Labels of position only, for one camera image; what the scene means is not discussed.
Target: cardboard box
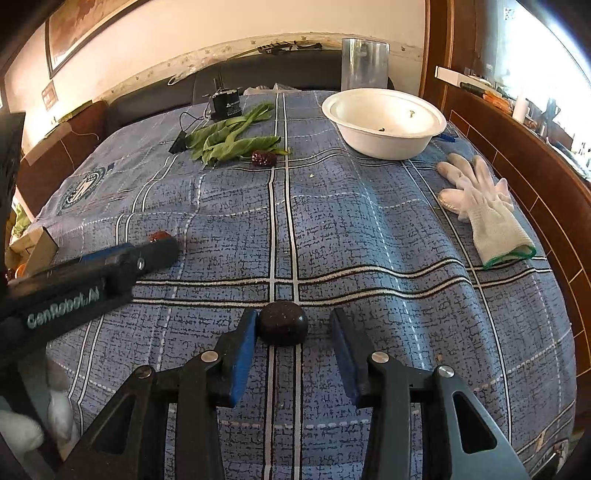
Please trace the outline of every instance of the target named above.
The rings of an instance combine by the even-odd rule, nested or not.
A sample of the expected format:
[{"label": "cardboard box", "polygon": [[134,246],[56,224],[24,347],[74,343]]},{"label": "cardboard box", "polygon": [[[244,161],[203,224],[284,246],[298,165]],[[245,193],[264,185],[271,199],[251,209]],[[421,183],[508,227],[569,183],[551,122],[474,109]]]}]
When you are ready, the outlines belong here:
[{"label": "cardboard box", "polygon": [[9,245],[4,254],[4,263],[7,268],[14,270],[26,263],[24,273],[31,275],[49,267],[56,252],[57,244],[45,227],[41,227]]}]

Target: blue gripper pad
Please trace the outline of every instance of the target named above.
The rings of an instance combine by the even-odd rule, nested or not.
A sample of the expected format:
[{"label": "blue gripper pad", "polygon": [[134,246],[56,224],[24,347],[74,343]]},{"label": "blue gripper pad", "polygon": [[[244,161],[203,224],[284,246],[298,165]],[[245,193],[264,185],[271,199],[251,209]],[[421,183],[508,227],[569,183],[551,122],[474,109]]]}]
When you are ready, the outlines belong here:
[{"label": "blue gripper pad", "polygon": [[218,407],[236,406],[248,380],[256,344],[256,319],[258,312],[245,309],[242,317],[231,332],[220,335],[215,351],[222,365],[220,375],[208,381],[208,390]]},{"label": "blue gripper pad", "polygon": [[343,309],[330,314],[331,337],[345,393],[357,408],[370,407],[368,356],[374,345],[365,332],[353,327]]},{"label": "blue gripper pad", "polygon": [[114,247],[104,248],[103,250],[98,250],[98,252],[92,252],[91,254],[86,254],[80,257],[80,263],[87,263],[93,262],[98,260],[99,258],[107,258],[107,257],[114,257],[119,253],[124,252],[125,250],[133,248],[133,245],[130,243],[115,245]]}]

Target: dark round object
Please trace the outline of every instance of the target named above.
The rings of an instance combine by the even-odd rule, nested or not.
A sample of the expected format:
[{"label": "dark round object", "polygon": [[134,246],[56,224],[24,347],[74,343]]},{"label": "dark round object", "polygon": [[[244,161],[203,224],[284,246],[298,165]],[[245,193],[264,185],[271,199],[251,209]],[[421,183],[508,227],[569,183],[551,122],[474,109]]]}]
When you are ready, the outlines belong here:
[{"label": "dark round object", "polygon": [[259,167],[273,167],[277,163],[277,155],[264,150],[256,150],[252,152],[251,162]]},{"label": "dark round object", "polygon": [[308,335],[308,318],[292,301],[274,301],[261,310],[257,333],[269,345],[297,345]]},{"label": "dark round object", "polygon": [[150,235],[148,237],[148,240],[150,242],[157,242],[158,240],[164,240],[165,238],[168,238],[168,237],[170,237],[170,233],[160,230],[156,233],[152,233],[152,235]]}]

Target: framed picture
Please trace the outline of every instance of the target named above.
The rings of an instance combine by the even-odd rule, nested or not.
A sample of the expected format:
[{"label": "framed picture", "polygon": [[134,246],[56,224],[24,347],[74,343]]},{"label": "framed picture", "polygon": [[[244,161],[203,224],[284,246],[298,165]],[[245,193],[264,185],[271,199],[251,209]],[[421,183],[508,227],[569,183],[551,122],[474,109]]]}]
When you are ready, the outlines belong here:
[{"label": "framed picture", "polygon": [[43,97],[43,104],[45,104],[45,110],[47,111],[57,103],[57,93],[56,88],[53,86],[53,80],[43,89],[41,96]]},{"label": "framed picture", "polygon": [[49,78],[89,40],[149,0],[66,0],[45,22]]}]

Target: black sofa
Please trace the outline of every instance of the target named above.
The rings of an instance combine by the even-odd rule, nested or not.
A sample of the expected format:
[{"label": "black sofa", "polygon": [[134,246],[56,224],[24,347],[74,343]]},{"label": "black sofa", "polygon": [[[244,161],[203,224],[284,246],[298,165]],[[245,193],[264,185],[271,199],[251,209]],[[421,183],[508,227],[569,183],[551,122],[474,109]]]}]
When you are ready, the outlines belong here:
[{"label": "black sofa", "polygon": [[[214,79],[224,88],[275,83],[300,90],[340,90],[340,50],[295,50],[255,54],[222,61],[193,73],[174,85],[160,80],[114,100],[107,110],[107,135],[125,125],[176,108],[205,103],[215,93]],[[393,89],[388,79],[388,87]]]}]

